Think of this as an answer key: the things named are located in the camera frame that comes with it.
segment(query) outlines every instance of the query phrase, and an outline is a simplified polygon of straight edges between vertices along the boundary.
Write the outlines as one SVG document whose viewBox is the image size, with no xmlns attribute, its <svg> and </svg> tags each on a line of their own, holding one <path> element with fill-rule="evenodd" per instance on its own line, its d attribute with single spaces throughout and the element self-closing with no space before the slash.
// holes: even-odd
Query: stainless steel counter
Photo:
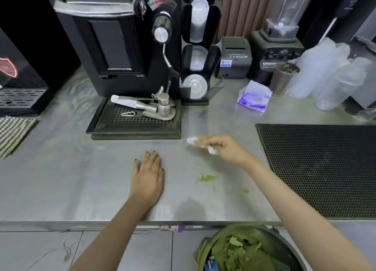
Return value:
<svg viewBox="0 0 376 271">
<path fill-rule="evenodd" d="M 134 159 L 142 159 L 147 150 L 159 152 L 166 175 L 164 192 L 145 224 L 278 225 L 279 218 L 247 174 L 188 147 L 185 139 L 229 134 L 268 164 L 256 123 L 363 122 L 341 108 L 323 112 L 312 99 L 284 96 L 272 97 L 264 114 L 252 111 L 236 104 L 246 85 L 247 80 L 226 80 L 208 107 L 184 107 L 181 140 L 93 141 L 85 130 L 101 98 L 79 69 L 15 153 L 0 159 L 0 230 L 104 226 L 127 199 Z M 201 174 L 218 177 L 201 182 Z"/>
</svg>

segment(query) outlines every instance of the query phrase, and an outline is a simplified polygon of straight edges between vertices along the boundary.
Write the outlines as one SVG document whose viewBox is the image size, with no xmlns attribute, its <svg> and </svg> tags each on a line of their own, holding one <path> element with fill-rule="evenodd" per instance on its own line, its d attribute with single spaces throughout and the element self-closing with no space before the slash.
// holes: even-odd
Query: green spill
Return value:
<svg viewBox="0 0 376 271">
<path fill-rule="evenodd" d="M 218 175 L 212 176 L 212 175 L 201 174 L 201 179 L 197 178 L 196 183 L 198 183 L 198 182 L 214 182 L 216 178 L 218 178 Z"/>
</svg>

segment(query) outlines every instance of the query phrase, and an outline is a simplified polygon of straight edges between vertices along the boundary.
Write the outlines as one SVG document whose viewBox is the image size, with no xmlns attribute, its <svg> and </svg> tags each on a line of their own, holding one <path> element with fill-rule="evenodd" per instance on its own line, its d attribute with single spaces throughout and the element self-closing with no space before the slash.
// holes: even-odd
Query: hand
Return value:
<svg viewBox="0 0 376 271">
<path fill-rule="evenodd" d="M 161 168 L 158 153 L 146 152 L 140 168 L 138 160 L 135 159 L 128 199 L 141 201 L 149 209 L 155 205 L 162 192 L 163 178 L 164 169 Z"/>
<path fill-rule="evenodd" d="M 197 147 L 214 146 L 223 160 L 239 165 L 247 161 L 247 159 L 251 156 L 228 135 L 200 137 L 199 140 L 196 141 L 195 145 Z"/>
</svg>

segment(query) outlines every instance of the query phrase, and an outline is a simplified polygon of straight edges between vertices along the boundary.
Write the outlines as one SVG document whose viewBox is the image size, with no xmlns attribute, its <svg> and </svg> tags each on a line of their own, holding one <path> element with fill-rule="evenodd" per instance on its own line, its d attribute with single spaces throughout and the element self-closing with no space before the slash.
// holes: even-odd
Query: striped towel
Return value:
<svg viewBox="0 0 376 271">
<path fill-rule="evenodd" d="M 37 122 L 32 118 L 0 117 L 0 158 L 12 154 Z"/>
</svg>

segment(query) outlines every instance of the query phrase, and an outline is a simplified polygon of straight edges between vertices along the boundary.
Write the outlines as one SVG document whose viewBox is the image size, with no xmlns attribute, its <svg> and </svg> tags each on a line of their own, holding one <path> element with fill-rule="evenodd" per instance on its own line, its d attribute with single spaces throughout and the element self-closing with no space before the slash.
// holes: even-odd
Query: plastic cup lid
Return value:
<svg viewBox="0 0 376 271">
<path fill-rule="evenodd" d="M 191 87 L 191 99 L 203 98 L 208 90 L 208 83 L 205 78 L 197 74 L 186 77 L 183 86 Z"/>
<path fill-rule="evenodd" d="M 209 13 L 209 3 L 206 0 L 194 0 L 192 2 L 192 23 L 195 25 L 203 24 Z"/>
<path fill-rule="evenodd" d="M 193 46 L 191 71 L 200 71 L 204 68 L 208 50 L 203 46 Z"/>
</svg>

